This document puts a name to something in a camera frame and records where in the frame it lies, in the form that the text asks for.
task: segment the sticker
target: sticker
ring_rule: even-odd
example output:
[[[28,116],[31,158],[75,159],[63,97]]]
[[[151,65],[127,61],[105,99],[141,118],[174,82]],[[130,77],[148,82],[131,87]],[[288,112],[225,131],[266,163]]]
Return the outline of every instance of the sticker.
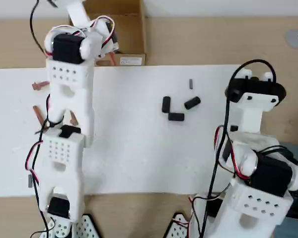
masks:
[[[121,57],[120,65],[142,65],[143,58],[141,57]]]

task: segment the black magnet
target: black magnet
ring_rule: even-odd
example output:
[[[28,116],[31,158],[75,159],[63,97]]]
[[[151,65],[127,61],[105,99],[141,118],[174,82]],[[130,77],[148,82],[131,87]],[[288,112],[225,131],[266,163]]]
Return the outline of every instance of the black magnet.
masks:
[[[184,107],[187,110],[189,110],[200,103],[201,103],[201,99],[199,97],[195,97],[195,98],[192,98],[191,100],[187,101],[186,103],[184,103]]]
[[[168,96],[163,97],[163,100],[162,100],[162,112],[163,113],[170,112],[170,104],[171,104],[171,98]]]
[[[168,120],[184,121],[184,113],[169,113]]]

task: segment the black cable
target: black cable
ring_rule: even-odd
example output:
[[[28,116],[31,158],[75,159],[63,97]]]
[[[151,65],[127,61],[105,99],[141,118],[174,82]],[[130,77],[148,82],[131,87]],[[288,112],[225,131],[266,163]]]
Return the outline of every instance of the black cable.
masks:
[[[48,232],[50,232],[51,230],[53,230],[54,227],[55,227],[55,225],[56,225],[54,219],[53,219],[52,217],[51,217],[51,219],[52,219],[52,221],[54,222],[54,225],[53,225],[50,229],[48,229]],[[33,232],[32,235],[30,236],[30,238],[32,238],[35,234],[39,234],[39,233],[43,233],[43,232],[45,232],[45,231]]]
[[[33,8],[32,8],[32,11],[31,11],[31,14],[30,14],[30,30],[31,30],[31,35],[34,39],[34,42],[36,43],[36,45],[39,47],[40,51],[44,54],[44,56],[46,57],[45,55],[45,52],[42,48],[42,46],[40,45],[40,43],[38,42],[38,40],[36,39],[36,36],[34,34],[34,30],[33,30],[33,15],[34,15],[34,12],[35,12],[35,9],[37,8],[37,6],[39,5],[40,3],[40,0],[36,0],[36,3],[34,4]]]
[[[46,111],[48,113],[48,103],[49,103],[49,99],[50,99],[50,94],[48,95],[48,97],[46,98]],[[40,131],[40,136],[39,136],[39,141],[42,140],[42,136],[43,136],[43,131],[44,131],[44,127],[46,125],[46,123],[48,122],[48,116],[46,117],[46,119],[44,120],[43,124],[42,124],[42,127],[41,127],[41,131]],[[38,145],[36,147],[36,152],[35,152],[35,155],[34,155],[34,158],[33,158],[33,162],[32,162],[32,169],[34,170],[34,167],[35,167],[35,162],[36,162],[36,159],[38,157],[38,154],[39,154],[39,150],[40,150],[40,147],[41,145]],[[43,220],[43,223],[44,223],[44,226],[45,226],[45,230],[46,230],[46,238],[49,238],[49,228],[48,228],[48,224],[46,222],[46,219],[44,217],[44,214],[43,212],[40,210],[40,201],[39,201],[39,194],[38,194],[38,189],[37,189],[37,186],[36,186],[36,181],[34,179],[34,176],[32,176],[32,181],[33,181],[33,186],[34,186],[34,192],[35,192],[35,198],[36,198],[36,203],[38,204],[38,208],[39,208],[39,211],[40,211],[40,215],[42,217],[42,220]]]
[[[216,199],[218,199],[219,197],[221,197],[222,194],[223,194],[226,190],[228,190],[229,186],[230,186],[230,183],[226,186],[226,188],[224,188],[224,190],[223,190],[222,192],[220,192],[217,196],[212,197],[209,201],[213,201],[213,200],[216,200]],[[193,210],[193,215],[194,215],[194,217],[195,217],[195,220],[197,221],[197,224],[198,224],[198,231],[199,231],[199,235],[200,235],[200,234],[201,234],[200,221],[199,221],[199,218],[198,218],[197,213],[196,213],[195,208],[194,208],[194,201],[195,201],[196,199],[202,199],[202,200],[208,200],[208,199],[205,198],[205,197],[195,196],[195,197],[192,199],[192,201],[191,201],[191,206],[192,206],[192,210]]]
[[[235,72],[231,76],[231,78],[229,80],[229,83],[228,83],[228,87],[227,87],[228,94],[231,90],[231,82],[232,82],[233,79],[235,79],[238,72],[240,72],[243,68],[245,68],[249,64],[253,64],[253,63],[263,63],[263,64],[267,65],[269,67],[272,75],[273,75],[273,83],[276,83],[276,72],[275,72],[274,68],[272,67],[272,65],[270,63],[268,63],[267,61],[263,60],[263,59],[255,59],[255,60],[253,59],[253,60],[250,60],[248,62],[245,62],[240,67],[238,67],[237,70],[235,70]],[[229,103],[230,103],[230,101],[229,101],[228,97],[226,97],[225,118],[224,118],[222,138],[221,138],[221,141],[220,141],[217,153],[216,153],[215,164],[214,164],[214,168],[213,168],[213,172],[212,172],[211,183],[210,183],[209,193],[208,193],[208,197],[207,197],[208,199],[210,199],[211,195],[212,195],[213,185],[214,185],[215,176],[216,176],[216,173],[217,173],[219,159],[220,159],[220,152],[221,152],[221,149],[222,149],[224,141],[225,141],[225,134],[227,133],[228,118],[229,118]],[[200,234],[199,238],[204,237],[207,218],[208,218],[208,203],[206,204],[206,207],[205,207],[202,230],[201,230],[201,234]]]
[[[283,145],[272,145],[272,146],[266,147],[265,149],[258,151],[258,153],[263,153],[264,151],[272,149],[272,148],[284,148],[285,150],[288,150],[288,148]]]

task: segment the table surface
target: table surface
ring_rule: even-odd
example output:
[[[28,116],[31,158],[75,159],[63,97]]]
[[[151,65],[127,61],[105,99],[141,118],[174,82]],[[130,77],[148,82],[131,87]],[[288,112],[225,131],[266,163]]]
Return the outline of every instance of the table surface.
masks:
[[[66,22],[36,20],[39,41],[52,26]],[[28,20],[0,20],[0,68],[45,66],[28,24]],[[285,33],[290,29],[298,29],[298,17],[147,19],[147,65],[268,60],[288,95],[264,115],[262,131],[276,135],[280,141],[298,143],[298,50],[285,42]],[[258,65],[251,69],[264,70]],[[85,199],[86,211],[93,214],[103,237],[162,237],[174,212],[189,215],[190,211],[185,195],[111,194]],[[29,237],[42,228],[33,197],[0,198],[0,237]]]

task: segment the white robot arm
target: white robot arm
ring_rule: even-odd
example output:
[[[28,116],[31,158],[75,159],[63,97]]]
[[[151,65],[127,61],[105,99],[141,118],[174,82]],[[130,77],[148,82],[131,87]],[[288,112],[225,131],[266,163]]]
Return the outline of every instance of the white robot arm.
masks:
[[[271,81],[271,73],[260,81],[251,74],[242,69],[226,91],[227,98],[242,111],[238,129],[227,132],[219,159],[222,166],[234,171],[231,186],[214,222],[207,220],[204,235],[190,229],[192,238],[270,238],[293,203],[289,190],[298,190],[298,166],[278,153],[282,149],[278,140],[260,134],[262,113],[278,105],[286,91]],[[206,205],[204,200],[196,203],[200,208]],[[202,218],[205,209],[198,211]],[[191,227],[196,228],[196,223],[194,219]]]
[[[73,26],[52,28],[45,38],[46,70],[50,82],[48,117],[40,157],[39,208],[64,228],[56,234],[76,237],[76,223],[84,206],[82,154],[94,137],[92,107],[94,62],[118,49],[115,23],[108,16],[90,21],[82,0],[50,0],[66,8]],[[78,126],[63,125],[66,110]]]

